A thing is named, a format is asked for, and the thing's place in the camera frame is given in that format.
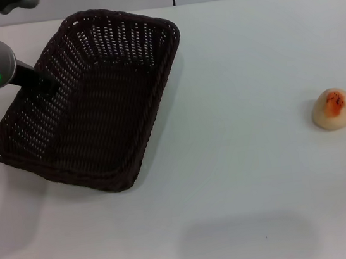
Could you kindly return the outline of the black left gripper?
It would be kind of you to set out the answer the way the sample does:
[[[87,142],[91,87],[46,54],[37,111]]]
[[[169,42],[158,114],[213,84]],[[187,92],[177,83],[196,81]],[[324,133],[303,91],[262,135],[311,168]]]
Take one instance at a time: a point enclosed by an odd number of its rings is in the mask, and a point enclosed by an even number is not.
[[[55,95],[59,91],[56,80],[41,76],[37,70],[19,60],[9,83],[26,89],[35,89],[48,96]]]

